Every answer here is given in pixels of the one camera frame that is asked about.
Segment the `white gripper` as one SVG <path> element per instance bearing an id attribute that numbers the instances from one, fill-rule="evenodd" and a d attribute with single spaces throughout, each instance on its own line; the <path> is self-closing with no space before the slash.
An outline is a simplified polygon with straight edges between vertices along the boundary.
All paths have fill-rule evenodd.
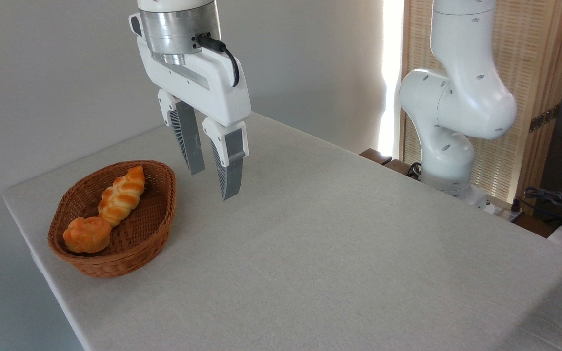
<path id="1" fill-rule="evenodd" d="M 240 78 L 234 87 L 232 61 L 225 54 L 203 47 L 198 53 L 186 54 L 184 65 L 171 66 L 153 58 L 145 38 L 137 36 L 136 40 L 147 75 L 162 88 L 158 102 L 163 121 L 174 131 L 190 173 L 205 169 L 196 109 L 207 116 L 202 126 L 212 145 L 221 197 L 234 197 L 241 188 L 244 158 L 249 156 L 242 121 L 252 109 L 243 69 L 239 67 Z"/>

